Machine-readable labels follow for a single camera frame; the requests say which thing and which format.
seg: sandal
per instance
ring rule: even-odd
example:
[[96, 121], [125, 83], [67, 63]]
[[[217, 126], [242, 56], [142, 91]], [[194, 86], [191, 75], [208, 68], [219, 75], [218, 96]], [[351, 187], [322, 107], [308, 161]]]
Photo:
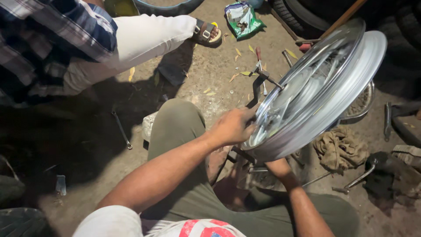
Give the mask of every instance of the sandal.
[[218, 31], [217, 36], [211, 39], [211, 32], [216, 25], [208, 23], [206, 25], [206, 29], [203, 31], [202, 34], [200, 34], [200, 29], [202, 29], [202, 26], [204, 23], [205, 23], [204, 21], [197, 19], [196, 28], [193, 33], [192, 39], [197, 41], [198, 44], [201, 44], [203, 46], [211, 46], [211, 45], [215, 45], [219, 43], [222, 40], [222, 31], [220, 29]]

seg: white pants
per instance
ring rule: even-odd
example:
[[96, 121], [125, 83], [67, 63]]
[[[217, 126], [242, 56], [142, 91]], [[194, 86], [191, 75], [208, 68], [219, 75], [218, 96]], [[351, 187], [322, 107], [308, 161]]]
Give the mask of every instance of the white pants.
[[193, 36], [190, 16], [130, 16], [114, 18], [117, 48], [106, 63], [72, 59], [64, 75], [64, 94], [75, 95], [93, 84], [178, 48]]

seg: olive green pants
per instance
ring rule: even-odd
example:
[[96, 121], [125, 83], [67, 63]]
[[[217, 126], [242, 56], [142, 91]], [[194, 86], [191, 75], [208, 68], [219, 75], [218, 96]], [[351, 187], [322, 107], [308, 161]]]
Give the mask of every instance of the olive green pants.
[[[194, 104], [180, 99], [169, 100], [155, 118], [148, 160], [204, 132], [205, 121]], [[333, 195], [308, 195], [337, 237], [357, 236], [359, 218], [348, 202]], [[255, 189], [246, 198], [246, 203], [256, 211], [240, 213], [227, 209], [213, 192], [202, 162], [170, 195], [144, 211], [141, 217], [166, 221], [216, 219], [231, 224], [248, 237], [296, 235], [285, 192]]]

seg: rag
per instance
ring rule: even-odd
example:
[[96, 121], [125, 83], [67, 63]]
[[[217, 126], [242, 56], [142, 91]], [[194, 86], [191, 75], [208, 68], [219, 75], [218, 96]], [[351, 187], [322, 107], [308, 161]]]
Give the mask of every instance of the rag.
[[370, 153], [368, 145], [347, 126], [338, 126], [319, 135], [313, 146], [320, 164], [330, 171], [342, 173], [363, 164]]

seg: plaid shirt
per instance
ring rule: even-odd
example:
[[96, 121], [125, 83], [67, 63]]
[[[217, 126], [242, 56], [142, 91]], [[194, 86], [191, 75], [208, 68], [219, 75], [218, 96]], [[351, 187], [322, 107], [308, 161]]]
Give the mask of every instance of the plaid shirt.
[[81, 0], [0, 0], [0, 104], [25, 107], [63, 95], [71, 57], [107, 61], [117, 25]]

